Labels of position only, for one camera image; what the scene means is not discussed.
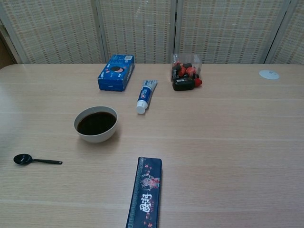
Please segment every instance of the dark liquid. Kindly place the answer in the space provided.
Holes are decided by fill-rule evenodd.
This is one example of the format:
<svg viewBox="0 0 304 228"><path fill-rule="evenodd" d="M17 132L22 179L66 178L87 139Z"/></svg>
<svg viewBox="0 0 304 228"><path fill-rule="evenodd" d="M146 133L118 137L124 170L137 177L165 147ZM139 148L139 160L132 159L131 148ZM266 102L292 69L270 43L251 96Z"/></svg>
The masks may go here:
<svg viewBox="0 0 304 228"><path fill-rule="evenodd" d="M113 127L115 123L116 117L110 113L93 113L79 122L77 131L85 135L101 134Z"/></svg>

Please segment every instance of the toothpaste cap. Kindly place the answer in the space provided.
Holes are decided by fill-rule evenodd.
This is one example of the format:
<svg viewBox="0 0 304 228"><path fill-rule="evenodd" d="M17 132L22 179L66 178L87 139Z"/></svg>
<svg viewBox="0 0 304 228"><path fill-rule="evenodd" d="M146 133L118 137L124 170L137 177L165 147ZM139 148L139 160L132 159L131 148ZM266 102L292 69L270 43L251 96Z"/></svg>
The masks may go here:
<svg viewBox="0 0 304 228"><path fill-rule="evenodd" d="M143 100L139 100L137 102L136 111L137 111L138 114L144 114L146 112L147 107L148 107L147 102L145 102Z"/></svg>

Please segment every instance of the woven screen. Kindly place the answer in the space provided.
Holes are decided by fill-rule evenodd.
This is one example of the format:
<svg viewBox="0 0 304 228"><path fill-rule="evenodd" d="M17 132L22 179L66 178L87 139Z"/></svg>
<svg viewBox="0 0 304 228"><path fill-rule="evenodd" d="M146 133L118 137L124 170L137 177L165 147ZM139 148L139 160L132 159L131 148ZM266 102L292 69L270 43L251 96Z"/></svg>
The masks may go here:
<svg viewBox="0 0 304 228"><path fill-rule="evenodd" d="M299 0L272 63L304 64L304 0Z"/></svg>
<svg viewBox="0 0 304 228"><path fill-rule="evenodd" d="M109 57L135 55L137 63L167 63L170 0L99 0Z"/></svg>
<svg viewBox="0 0 304 228"><path fill-rule="evenodd" d="M101 63L89 0L0 0L28 63Z"/></svg>
<svg viewBox="0 0 304 228"><path fill-rule="evenodd" d="M284 0L184 0L182 53L204 63L260 63Z"/></svg>

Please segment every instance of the spoon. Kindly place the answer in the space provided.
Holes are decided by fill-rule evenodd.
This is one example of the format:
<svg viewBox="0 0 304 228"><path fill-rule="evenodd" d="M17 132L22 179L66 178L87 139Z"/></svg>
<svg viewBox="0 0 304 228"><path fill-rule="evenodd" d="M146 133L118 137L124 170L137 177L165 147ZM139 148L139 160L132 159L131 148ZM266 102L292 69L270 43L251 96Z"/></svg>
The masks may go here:
<svg viewBox="0 0 304 228"><path fill-rule="evenodd" d="M28 165L32 162L44 162L44 163L56 164L56 165L62 164L62 161L33 159L32 156L26 153L16 155L14 157L14 162L19 165Z"/></svg>

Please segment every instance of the white bowl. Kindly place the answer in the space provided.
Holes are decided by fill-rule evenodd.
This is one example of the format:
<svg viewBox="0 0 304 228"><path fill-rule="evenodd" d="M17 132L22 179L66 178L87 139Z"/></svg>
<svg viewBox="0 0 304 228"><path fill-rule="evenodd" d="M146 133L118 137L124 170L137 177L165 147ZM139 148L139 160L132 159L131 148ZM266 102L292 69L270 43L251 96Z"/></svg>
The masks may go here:
<svg viewBox="0 0 304 228"><path fill-rule="evenodd" d="M113 127L111 127L109 130L107 130L104 133L96 134L96 135L85 135L85 134L79 133L77 131L77 126L80 123L80 121L83 118L85 118L86 116L93 114L93 113L98 113L98 112L107 112L107 113L110 113L113 116L115 116L116 122L113 125ZM115 133L116 128L117 128L117 122L118 122L118 114L114 109L112 109L110 107L106 107L106 106L96 106L96 107L91 107L91 108L88 108L88 109L85 109L84 111L82 111L74 120L74 128L83 140L85 140L89 143L98 143L98 142L101 143L101 142L109 139Z"/></svg>

